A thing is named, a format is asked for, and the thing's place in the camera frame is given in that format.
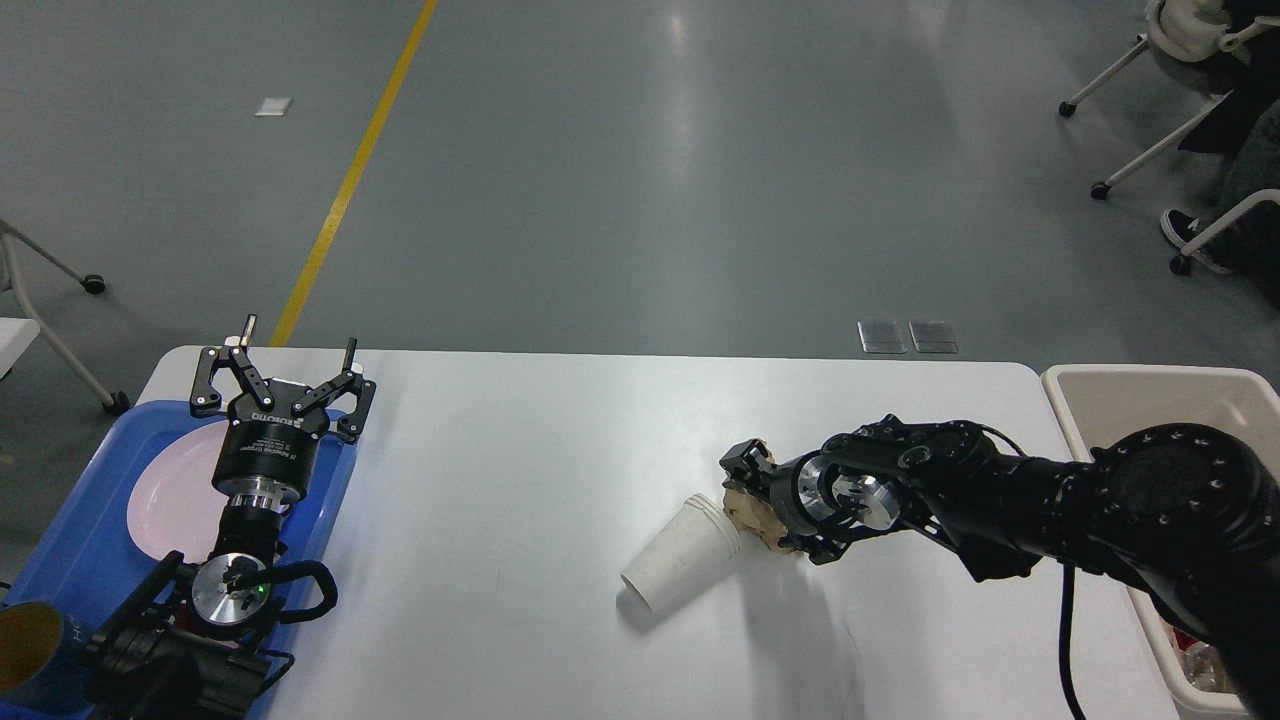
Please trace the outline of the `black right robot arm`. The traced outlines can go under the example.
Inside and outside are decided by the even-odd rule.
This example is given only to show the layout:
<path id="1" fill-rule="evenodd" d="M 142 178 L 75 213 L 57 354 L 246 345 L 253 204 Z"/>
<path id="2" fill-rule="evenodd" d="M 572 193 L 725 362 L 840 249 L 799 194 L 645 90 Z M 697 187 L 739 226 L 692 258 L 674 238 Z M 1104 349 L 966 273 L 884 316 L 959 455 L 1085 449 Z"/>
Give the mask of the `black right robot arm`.
<path id="1" fill-rule="evenodd" d="M 1085 461 L 1025 454 L 969 420 L 895 415 L 787 462 L 745 439 L 719 459 L 724 488 L 762 501 L 780 543 L 815 565 L 856 542 L 914 530 L 975 582 L 1028 577 L 1042 559 L 1148 594 L 1171 626 L 1219 652 L 1245 711 L 1277 716 L 1277 482 L 1224 430 L 1166 423 Z"/>

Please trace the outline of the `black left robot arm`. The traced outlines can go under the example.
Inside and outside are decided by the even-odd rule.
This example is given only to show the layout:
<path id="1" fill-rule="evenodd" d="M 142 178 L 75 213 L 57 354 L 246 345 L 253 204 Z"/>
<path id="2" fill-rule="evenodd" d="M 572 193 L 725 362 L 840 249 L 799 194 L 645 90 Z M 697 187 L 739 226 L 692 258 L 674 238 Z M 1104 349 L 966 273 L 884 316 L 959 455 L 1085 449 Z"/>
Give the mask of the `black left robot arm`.
<path id="1" fill-rule="evenodd" d="M 201 562 L 168 552 L 88 642 L 95 719 L 243 719 L 294 664 L 268 647 L 274 630 L 337 606 L 324 562 L 284 561 L 282 529 L 308 497 L 323 441 L 357 443 L 378 387 L 356 338 L 319 386 L 266 378 L 250 359 L 256 322 L 201 351 L 189 392 L 191 416 L 228 423 L 210 480 L 227 497 L 212 550 Z"/>

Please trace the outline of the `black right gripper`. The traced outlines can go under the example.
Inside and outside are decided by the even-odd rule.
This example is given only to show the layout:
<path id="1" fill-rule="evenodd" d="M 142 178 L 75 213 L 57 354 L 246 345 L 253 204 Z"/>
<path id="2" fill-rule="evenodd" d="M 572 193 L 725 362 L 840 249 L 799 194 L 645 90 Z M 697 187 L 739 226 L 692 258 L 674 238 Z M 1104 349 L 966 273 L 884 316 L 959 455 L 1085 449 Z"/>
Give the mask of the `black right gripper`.
<path id="1" fill-rule="evenodd" d="M 745 439 L 719 459 L 721 486 L 769 501 L 791 532 L 777 539 L 782 551 L 803 553 L 812 564 L 831 564 L 841 559 L 841 542 L 820 534 L 820 524 L 835 514 L 828 466 L 823 454 L 809 452 L 776 468 L 763 439 Z"/>

